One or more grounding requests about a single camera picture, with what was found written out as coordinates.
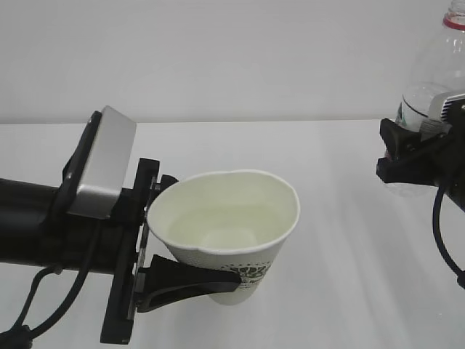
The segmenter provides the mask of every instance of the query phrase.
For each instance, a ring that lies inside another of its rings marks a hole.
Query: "white table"
[[[58,186],[83,128],[0,126],[0,177]],[[249,300],[226,307],[198,297],[138,314],[128,348],[462,348],[465,291],[434,245],[434,189],[405,198],[385,188],[375,175],[384,151],[378,130],[379,121],[140,124],[127,187],[139,157],[161,160],[161,173],[179,179],[264,169],[295,186],[302,217]],[[445,242],[463,267],[464,225],[465,214],[446,200]],[[169,256],[155,238],[149,245]],[[36,271],[0,265],[0,329],[16,319]],[[74,277],[47,278],[26,323],[45,319]],[[99,337],[110,282],[90,275],[34,348],[109,348]]]

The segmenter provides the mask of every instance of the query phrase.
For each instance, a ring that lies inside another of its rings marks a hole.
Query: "bottle label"
[[[444,132],[445,124],[443,122],[430,119],[427,115],[413,109],[404,100],[399,112],[396,122],[409,131],[420,132],[423,139]]]

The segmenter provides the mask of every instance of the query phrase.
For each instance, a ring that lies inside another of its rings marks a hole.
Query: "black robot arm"
[[[447,96],[443,97],[446,102],[436,117],[449,126],[447,133],[422,140],[418,132],[405,130],[389,119],[381,121],[380,134],[387,156],[378,160],[376,174],[385,183],[438,187],[432,213],[434,240],[442,258],[457,275],[458,284],[465,288],[465,272],[448,253],[440,230],[444,195],[465,212],[465,99],[462,96],[447,102]]]
[[[145,213],[177,180],[164,175],[159,182],[159,162],[140,159],[133,188],[122,188],[134,134],[132,121],[106,107],[90,118],[59,188],[0,179],[0,262],[44,267],[20,316],[0,334],[0,349],[30,348],[72,305],[89,272],[113,275],[100,337],[110,344],[129,343],[135,313],[232,292],[241,283],[236,273],[160,256],[144,266]],[[40,280],[62,269],[78,271],[70,292],[48,319],[30,329],[24,320]]]

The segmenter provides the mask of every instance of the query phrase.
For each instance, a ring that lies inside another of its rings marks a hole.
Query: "paper cup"
[[[279,177],[256,170],[210,172],[166,189],[150,206],[151,231],[180,262],[239,273],[221,304],[248,298],[271,267],[299,219],[296,191]]]

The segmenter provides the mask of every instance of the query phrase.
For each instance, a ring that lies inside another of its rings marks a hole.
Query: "white wall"
[[[449,0],[1,0],[0,123],[392,116]]]

